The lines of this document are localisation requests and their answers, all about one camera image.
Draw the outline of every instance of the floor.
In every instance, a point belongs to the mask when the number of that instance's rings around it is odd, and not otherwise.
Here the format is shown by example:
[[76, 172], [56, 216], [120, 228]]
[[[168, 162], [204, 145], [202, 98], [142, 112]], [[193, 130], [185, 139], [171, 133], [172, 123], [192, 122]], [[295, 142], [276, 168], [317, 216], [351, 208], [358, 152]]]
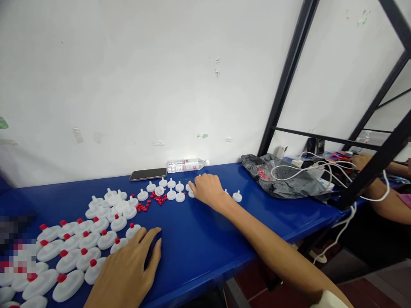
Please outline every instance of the floor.
[[[264, 273], [272, 278], [275, 277], [275, 274], [261, 260], [256, 260], [235, 278], [252, 308], [309, 307], [305, 298], [287, 284], [269, 292], [263, 278]], [[359, 279], [339, 287], [354, 307], [400, 308], [366, 279]]]

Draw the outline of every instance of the gray plastic bag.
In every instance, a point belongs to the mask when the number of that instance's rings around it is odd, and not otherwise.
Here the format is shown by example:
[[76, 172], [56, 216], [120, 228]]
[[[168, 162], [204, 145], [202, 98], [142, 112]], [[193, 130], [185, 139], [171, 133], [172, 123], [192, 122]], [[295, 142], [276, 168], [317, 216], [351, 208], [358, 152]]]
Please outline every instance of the gray plastic bag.
[[245, 169], [251, 174], [253, 179], [269, 195], [279, 199], [298, 199], [313, 196], [321, 202], [327, 203], [330, 193], [324, 186], [310, 173], [303, 171], [297, 176], [286, 180], [278, 181], [272, 178], [274, 175], [278, 179], [289, 178], [298, 172], [297, 169], [275, 166], [293, 166], [294, 165], [274, 157], [272, 154], [266, 154], [257, 157], [252, 154], [242, 155], [241, 162]]

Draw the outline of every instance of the forearm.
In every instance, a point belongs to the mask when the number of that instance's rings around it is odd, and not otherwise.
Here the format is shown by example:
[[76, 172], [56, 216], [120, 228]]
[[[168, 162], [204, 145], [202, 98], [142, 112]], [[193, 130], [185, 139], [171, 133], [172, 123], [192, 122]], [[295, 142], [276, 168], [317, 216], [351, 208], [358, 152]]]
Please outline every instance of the forearm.
[[[386, 191], [387, 186], [380, 179], [376, 179], [365, 190], [365, 196], [369, 199], [379, 199]], [[390, 189], [390, 193], [383, 201], [370, 201], [370, 204], [381, 217], [404, 225], [411, 225], [411, 209], [402, 202], [395, 190]]]
[[231, 198], [224, 198], [227, 217], [246, 237], [260, 258], [280, 278], [306, 294], [311, 303], [318, 303], [324, 290], [352, 307], [346, 296], [317, 267], [310, 263], [282, 238], [267, 228]]

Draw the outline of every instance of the black metal bar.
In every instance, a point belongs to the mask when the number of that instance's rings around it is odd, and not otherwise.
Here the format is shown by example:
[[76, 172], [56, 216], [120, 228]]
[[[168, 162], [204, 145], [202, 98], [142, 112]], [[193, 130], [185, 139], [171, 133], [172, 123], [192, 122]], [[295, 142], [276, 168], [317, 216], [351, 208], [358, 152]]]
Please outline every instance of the black metal bar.
[[337, 200], [335, 207], [345, 210], [350, 207], [375, 178], [384, 170], [395, 156], [407, 145], [411, 136], [411, 110], [401, 120], [394, 131], [389, 135], [364, 169], [347, 188], [345, 193]]
[[387, 100], [385, 103], [383, 103], [383, 104], [381, 104], [381, 105], [378, 105], [378, 106], [375, 108], [374, 111], [380, 109], [381, 107], [384, 107], [385, 105], [388, 105], [389, 103], [395, 101], [397, 98], [400, 98], [401, 96], [407, 94], [407, 93], [410, 92], [410, 91], [411, 91], [411, 88], [409, 88], [408, 90], [405, 90], [403, 93], [400, 93], [400, 94], [398, 94], [397, 96], [393, 97], [392, 99]]
[[394, 0], [379, 0], [405, 51], [411, 53], [411, 30]]
[[[395, 79], [398, 77], [398, 75], [401, 73], [401, 70], [404, 68], [404, 66], [407, 64], [407, 61], [409, 60], [409, 54], [407, 51], [404, 51], [400, 58], [398, 59], [397, 63], [394, 65], [394, 68], [391, 70], [390, 74], [388, 75], [387, 79], [384, 81], [382, 87], [378, 91], [377, 95], [373, 99], [371, 105], [368, 107], [367, 111], [363, 115], [362, 119], [358, 122], [357, 127], [354, 129], [354, 131], [351, 133], [351, 136], [349, 137], [349, 140], [356, 140], [358, 135], [361, 133], [363, 130], [365, 124], [367, 124], [368, 120], [371, 118], [372, 114], [375, 111], [375, 108], [382, 102], [384, 99], [385, 95], [387, 94], [388, 90], [390, 87], [393, 85]], [[342, 148], [343, 151], [348, 151], [349, 146], [346, 145]]]
[[352, 140], [328, 137], [328, 136], [317, 135], [317, 134], [313, 134], [313, 133], [305, 133], [305, 132], [301, 132], [301, 131], [298, 131], [298, 130], [289, 130], [289, 129], [286, 129], [286, 128], [280, 128], [280, 127], [276, 127], [276, 126], [273, 126], [271, 128], [273, 130], [279, 130], [279, 131], [283, 131], [283, 132], [286, 132], [286, 133], [294, 133], [294, 134], [301, 135], [301, 136], [307, 136], [307, 137], [311, 137], [311, 138], [323, 139], [323, 140], [332, 141], [332, 142], [336, 142], [336, 143], [342, 143], [342, 144], [349, 145], [349, 146], [357, 146], [357, 147], [360, 147], [360, 148], [366, 148], [366, 149], [374, 150], [374, 151], [377, 151], [380, 148], [379, 145], [371, 145], [371, 144], [368, 144], [368, 143], [361, 143], [361, 142], [356, 142], [356, 141], [352, 141]]
[[364, 128], [363, 130], [375, 131], [377, 133], [392, 133], [392, 132], [387, 131], [387, 130], [372, 130], [372, 129], [369, 129], [369, 128]]
[[266, 154], [270, 146], [271, 139], [274, 135], [274, 131], [271, 129], [271, 126], [277, 125], [278, 119], [280, 118], [292, 78], [297, 68], [298, 60], [300, 59], [300, 55], [303, 50], [304, 42], [310, 30], [311, 22], [314, 19], [318, 2], [319, 0], [304, 0], [301, 6], [300, 15], [298, 17], [297, 25], [295, 26], [290, 49], [287, 54], [277, 92], [274, 97], [273, 106], [271, 108], [270, 115], [268, 116], [268, 121], [262, 136], [260, 148], [258, 149], [258, 156]]

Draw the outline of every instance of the red plastic cap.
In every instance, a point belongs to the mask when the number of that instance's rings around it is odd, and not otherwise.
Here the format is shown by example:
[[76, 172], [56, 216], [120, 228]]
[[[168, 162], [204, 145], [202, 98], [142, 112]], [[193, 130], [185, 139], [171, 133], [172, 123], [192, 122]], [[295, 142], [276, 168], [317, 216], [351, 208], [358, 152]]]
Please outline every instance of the red plastic cap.
[[28, 276], [27, 276], [27, 280], [29, 281], [29, 282], [32, 282], [34, 279], [36, 279], [37, 278], [37, 274], [36, 273], [31, 273], [31, 274], [29, 274]]
[[60, 257], [65, 257], [66, 255], [68, 255], [69, 254], [69, 252], [67, 251], [67, 250], [65, 250], [65, 249], [63, 249], [62, 251], [60, 251]]
[[58, 282], [58, 283], [62, 283], [63, 281], [66, 280], [66, 278], [67, 278], [67, 275], [60, 274], [60, 275], [57, 277], [57, 282]]

